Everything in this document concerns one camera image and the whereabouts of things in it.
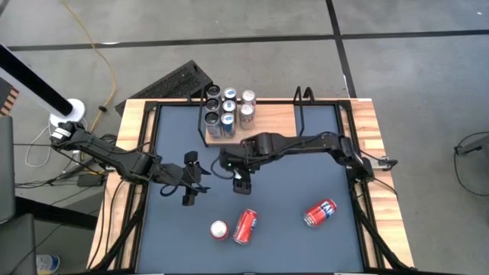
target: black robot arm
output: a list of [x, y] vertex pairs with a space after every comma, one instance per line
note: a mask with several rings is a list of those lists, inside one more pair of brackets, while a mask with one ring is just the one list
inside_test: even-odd
[[367, 158], [355, 153], [349, 137], [331, 132], [322, 132], [309, 137], [284, 137], [277, 133], [261, 133], [241, 141], [238, 146], [222, 148], [219, 163], [232, 171], [233, 190], [236, 193], [251, 193], [250, 174], [266, 163], [279, 160], [285, 155], [329, 153], [336, 163], [351, 169], [358, 180], [372, 181], [372, 166]]
[[146, 184], [150, 180], [170, 186], [184, 186], [183, 205], [193, 205], [198, 193], [208, 187], [200, 185], [202, 174], [210, 174], [197, 161], [197, 152], [185, 154], [185, 167], [174, 163], [160, 163], [161, 157], [139, 150], [124, 150], [85, 130], [79, 122], [60, 123], [52, 133], [51, 147], [56, 151], [80, 150], [95, 158], [101, 167], [114, 167], [121, 178], [133, 184]]

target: wooden table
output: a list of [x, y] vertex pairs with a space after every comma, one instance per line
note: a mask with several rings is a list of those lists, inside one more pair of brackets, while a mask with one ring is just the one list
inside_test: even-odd
[[[292, 101], [292, 99], [258, 99], [260, 101], [277, 101], [285, 100]], [[377, 117], [375, 116], [374, 104], [371, 99], [326, 99], [326, 100], [350, 100], [352, 112], [355, 120], [355, 127], [357, 131], [358, 141], [360, 148], [376, 157], [385, 155], [384, 143], [382, 142], [381, 131], [377, 123]], [[160, 99], [161, 102], [184, 102], [186, 99]], [[121, 121], [121, 127], [119, 129], [117, 146], [130, 150], [138, 145], [138, 138], [141, 129], [141, 122], [144, 113], [145, 99], [129, 99], [126, 102], [124, 115]], [[148, 119], [147, 132], [144, 138], [144, 142], [148, 142], [151, 138], [151, 130], [153, 124], [154, 113], [150, 113]], [[280, 127], [280, 122], [273, 127]], [[345, 131], [348, 132], [347, 125], [344, 125]], [[390, 172], [375, 171], [375, 176], [393, 187], [393, 180]], [[128, 197], [129, 184], [122, 183], [119, 188], [114, 201], [112, 210], [112, 224], [110, 232], [107, 232], [108, 228], [108, 213], [110, 213], [111, 200], [114, 196], [115, 189], [120, 182], [120, 178], [117, 173], [112, 173], [108, 177], [107, 186], [105, 189], [105, 200], [102, 207], [105, 208], [105, 218], [102, 220], [102, 208], [99, 214], [99, 223], [97, 224], [96, 232], [93, 236], [92, 250], [90, 251], [89, 261], [94, 257], [96, 248], [99, 244], [102, 223], [104, 223], [104, 231], [102, 233], [102, 243], [98, 253], [95, 255], [93, 266], [96, 265], [105, 255], [106, 242], [108, 238], [109, 249], [117, 237], [121, 233], [121, 225], [124, 217], [125, 206]], [[400, 214], [399, 204], [396, 196], [387, 188], [382, 185], [372, 182], [368, 185], [371, 203], [374, 210], [374, 216], [377, 224], [377, 230], [390, 249], [399, 257], [399, 259], [408, 266], [413, 266], [413, 259], [411, 257], [410, 247], [407, 241], [406, 232], [404, 230], [403, 218]], [[133, 203], [133, 211], [139, 200], [138, 193], [141, 191], [141, 187], [138, 186], [136, 190], [136, 196]], [[364, 206], [364, 201], [361, 199], [361, 205]], [[364, 230], [365, 241], [367, 244], [368, 258], [371, 267], [376, 267], [374, 256], [374, 247], [372, 240], [368, 233]], [[132, 249], [132, 242], [134, 238], [134, 232], [128, 237], [125, 244], [125, 252], [122, 261], [122, 268], [129, 266], [130, 254]]]

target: concrete floor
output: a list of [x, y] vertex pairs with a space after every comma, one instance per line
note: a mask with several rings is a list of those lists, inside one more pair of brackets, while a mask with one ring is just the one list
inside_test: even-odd
[[[284, 34], [332, 34], [322, 0], [70, 1], [96, 42], [175, 40]], [[489, 26], [489, 4], [467, 0], [334, 1], [343, 34], [466, 31]], [[86, 43], [82, 31], [57, 0], [10, 1], [0, 17], [7, 46]], [[358, 97], [373, 98], [390, 157], [400, 164], [393, 177], [400, 197], [415, 265], [421, 270], [483, 274], [489, 269], [489, 200], [465, 192], [453, 172], [452, 148], [486, 131], [489, 36], [345, 40]], [[194, 59], [220, 86], [253, 89], [267, 97], [291, 96], [311, 86], [318, 97], [346, 97], [333, 40], [104, 49], [115, 68], [118, 94], [129, 97], [182, 63]], [[16, 53], [65, 97], [82, 99], [88, 122], [110, 93], [110, 75], [92, 50]], [[28, 143], [47, 124], [48, 114], [21, 96], [12, 113], [15, 141]], [[96, 134], [117, 134], [120, 118], [103, 117]], [[47, 136], [40, 143], [47, 143]], [[43, 168], [25, 166], [25, 147], [15, 148], [18, 182], [56, 176], [66, 164], [53, 154]], [[34, 148], [31, 161], [43, 159]], [[459, 161], [472, 189], [489, 193], [487, 160], [475, 154]], [[79, 191], [43, 187], [18, 194], [50, 203]], [[91, 212], [100, 201], [93, 188], [60, 203]], [[38, 226], [38, 234], [48, 232]], [[41, 252], [62, 255], [62, 271], [80, 271], [89, 245], [61, 242], [91, 233], [65, 228]]]

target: red soda can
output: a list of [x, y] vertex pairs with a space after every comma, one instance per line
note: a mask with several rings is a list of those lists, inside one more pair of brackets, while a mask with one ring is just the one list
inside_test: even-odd
[[236, 231], [232, 235], [235, 242], [239, 244], [248, 244], [251, 239], [251, 233], [257, 224], [257, 213], [251, 209], [243, 211], [236, 225]]
[[215, 221], [211, 224], [211, 235], [216, 240], [224, 240], [229, 235], [228, 225], [223, 221]]
[[336, 212], [336, 204], [332, 199], [324, 199], [304, 213], [304, 221], [310, 227], [321, 225]]

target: silver can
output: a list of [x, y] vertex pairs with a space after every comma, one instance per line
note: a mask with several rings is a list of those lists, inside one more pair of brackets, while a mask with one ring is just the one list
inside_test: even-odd
[[206, 121], [206, 129], [211, 138], [221, 138], [221, 121], [219, 120], [219, 115], [216, 112], [210, 112], [207, 113], [204, 120]]
[[241, 103], [252, 105], [253, 108], [257, 104], [257, 96], [251, 90], [246, 90], [241, 94]]
[[245, 130], [254, 127], [254, 107], [250, 104], [243, 104], [239, 109], [239, 124]]
[[218, 99], [222, 101], [221, 89], [219, 86], [212, 85], [207, 89], [207, 99]]
[[235, 90], [235, 88], [227, 88], [224, 90], [224, 101], [226, 100], [232, 100], [234, 102], [236, 102], [236, 95], [237, 92]]
[[225, 138], [232, 138], [236, 134], [235, 115], [232, 113], [225, 113], [221, 116], [222, 135]]
[[224, 103], [222, 103], [222, 111], [230, 112], [236, 116], [236, 102], [233, 102], [232, 100], [224, 101]]
[[219, 99], [207, 99], [206, 101], [206, 113], [216, 112], [221, 114], [221, 100]]

